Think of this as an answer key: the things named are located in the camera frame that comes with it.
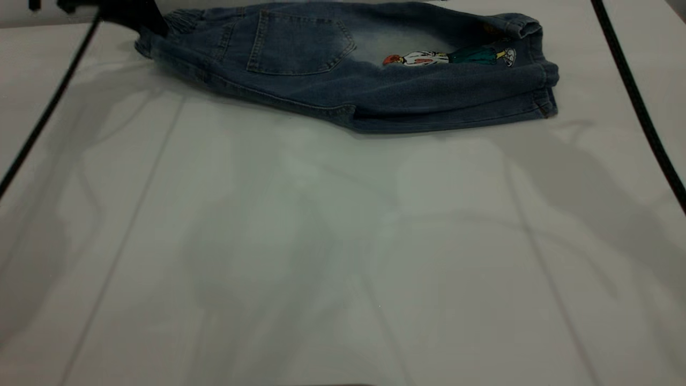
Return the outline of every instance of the seam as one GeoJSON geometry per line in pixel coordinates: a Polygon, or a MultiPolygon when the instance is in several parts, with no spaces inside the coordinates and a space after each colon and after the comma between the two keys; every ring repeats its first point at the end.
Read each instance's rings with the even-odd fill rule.
{"type": "Polygon", "coordinates": [[[220,39],[220,42],[217,45],[217,47],[214,49],[214,53],[213,53],[213,59],[214,60],[219,61],[219,60],[224,59],[224,57],[226,55],[226,50],[228,49],[229,43],[231,41],[231,36],[233,36],[233,29],[236,26],[236,23],[243,20],[243,18],[245,17],[245,12],[246,12],[245,7],[241,7],[239,10],[238,18],[236,19],[236,21],[229,23],[229,24],[224,26],[224,28],[223,28],[224,31],[222,32],[222,38],[220,39]]]}
{"type": "Polygon", "coordinates": [[[265,29],[268,23],[267,16],[267,10],[260,11],[259,19],[257,21],[257,33],[255,34],[255,41],[252,44],[252,50],[248,57],[248,66],[246,67],[246,70],[248,71],[250,71],[251,67],[259,67],[259,59],[257,56],[262,52],[262,46],[264,45],[266,36],[265,29]]]}
{"type": "Polygon", "coordinates": [[[184,66],[188,66],[190,69],[194,70],[196,73],[201,73],[201,74],[206,75],[206,76],[207,76],[207,75],[212,76],[212,77],[216,78],[217,80],[219,80],[219,81],[221,81],[221,82],[223,82],[223,83],[225,83],[225,84],[227,84],[227,85],[236,87],[237,89],[241,89],[241,90],[248,91],[248,92],[251,92],[251,93],[255,93],[255,94],[258,94],[258,95],[262,95],[262,96],[265,96],[265,97],[268,97],[268,98],[271,98],[271,99],[275,99],[275,100],[278,100],[278,101],[286,102],[286,103],[289,103],[289,104],[294,104],[294,105],[296,105],[296,106],[307,107],[307,108],[309,108],[309,109],[319,110],[319,111],[325,112],[325,113],[327,113],[327,114],[329,114],[329,115],[341,115],[341,112],[345,113],[345,112],[350,111],[350,110],[354,111],[354,110],[357,108],[357,106],[355,106],[354,104],[341,104],[341,105],[339,105],[339,106],[325,107],[325,106],[314,106],[314,105],[311,105],[311,104],[306,104],[306,103],[302,103],[302,102],[297,102],[297,101],[294,101],[294,100],[290,100],[290,99],[287,99],[287,98],[282,98],[282,97],[279,97],[279,96],[275,96],[275,95],[272,95],[272,94],[269,94],[269,93],[265,93],[265,92],[263,92],[263,91],[258,91],[258,90],[251,89],[251,88],[249,88],[249,87],[245,87],[245,86],[243,86],[243,85],[234,83],[234,82],[232,82],[232,81],[226,79],[225,77],[216,74],[216,73],[213,72],[213,71],[206,71],[206,70],[203,70],[203,69],[199,68],[198,66],[193,65],[193,64],[191,64],[191,63],[188,63],[188,62],[186,62],[186,61],[180,61],[180,60],[178,60],[177,58],[172,58],[172,57],[168,56],[167,54],[165,54],[165,53],[163,53],[163,52],[159,52],[158,55],[159,55],[161,58],[164,58],[165,60],[168,60],[168,61],[171,62],[171,63],[181,63],[181,64],[183,64],[184,66]]]}
{"type": "MultiPolygon", "coordinates": [[[[455,123],[456,123],[456,124],[475,124],[475,123],[479,123],[479,122],[486,122],[486,121],[493,121],[493,120],[501,120],[501,119],[503,119],[503,118],[516,117],[516,116],[518,116],[518,115],[528,114],[528,113],[532,113],[532,112],[534,112],[534,111],[537,111],[537,110],[539,109],[540,106],[539,106],[538,104],[536,104],[536,103],[534,103],[534,104],[536,105],[536,108],[535,108],[535,109],[531,109],[531,110],[520,111],[520,112],[518,112],[518,113],[514,113],[514,114],[510,114],[510,115],[499,115],[499,116],[497,116],[497,117],[486,118],[486,119],[483,119],[483,120],[465,121],[465,122],[455,122],[455,123]]],[[[374,119],[374,120],[383,120],[382,118],[371,118],[371,119],[374,119]]],[[[393,124],[394,124],[394,125],[399,125],[399,126],[413,126],[413,125],[417,125],[417,124],[408,123],[408,122],[393,122],[393,124]]],[[[435,124],[435,125],[441,125],[441,124],[442,124],[442,125],[447,125],[447,124],[450,124],[450,122],[447,122],[447,123],[446,123],[446,122],[429,122],[429,123],[422,123],[422,124],[424,124],[424,125],[431,125],[431,124],[435,124]]]]}

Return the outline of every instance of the faded denim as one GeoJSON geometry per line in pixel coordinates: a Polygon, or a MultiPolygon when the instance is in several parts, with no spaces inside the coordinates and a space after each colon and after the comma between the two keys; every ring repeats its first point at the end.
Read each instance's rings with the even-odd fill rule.
{"type": "Polygon", "coordinates": [[[505,124],[557,113],[539,22],[426,3],[177,10],[138,51],[224,95],[362,133],[505,124]]]}

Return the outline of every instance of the red hair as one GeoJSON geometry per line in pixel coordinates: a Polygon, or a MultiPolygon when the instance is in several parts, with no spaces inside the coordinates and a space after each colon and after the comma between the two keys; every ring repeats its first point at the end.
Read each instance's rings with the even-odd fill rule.
{"type": "Polygon", "coordinates": [[[397,63],[403,61],[402,57],[400,55],[389,55],[386,56],[386,59],[383,60],[383,65],[387,65],[388,63],[397,63]]]}

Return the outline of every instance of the back pocket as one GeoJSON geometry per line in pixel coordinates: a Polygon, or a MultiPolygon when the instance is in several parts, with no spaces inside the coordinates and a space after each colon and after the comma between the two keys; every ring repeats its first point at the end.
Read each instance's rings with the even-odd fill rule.
{"type": "Polygon", "coordinates": [[[248,71],[272,75],[328,72],[354,49],[342,21],[262,10],[248,71]]]}

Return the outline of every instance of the embroidered figure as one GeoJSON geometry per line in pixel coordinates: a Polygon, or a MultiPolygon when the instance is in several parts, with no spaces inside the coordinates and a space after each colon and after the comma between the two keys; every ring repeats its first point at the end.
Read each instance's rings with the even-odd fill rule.
{"type": "Polygon", "coordinates": [[[495,65],[502,59],[508,67],[512,67],[517,59],[517,51],[514,48],[496,52],[491,47],[470,47],[459,49],[452,54],[444,54],[434,51],[410,52],[405,56],[389,55],[383,61],[383,65],[390,63],[403,63],[406,66],[425,66],[437,63],[478,63],[481,65],[495,65]]]}

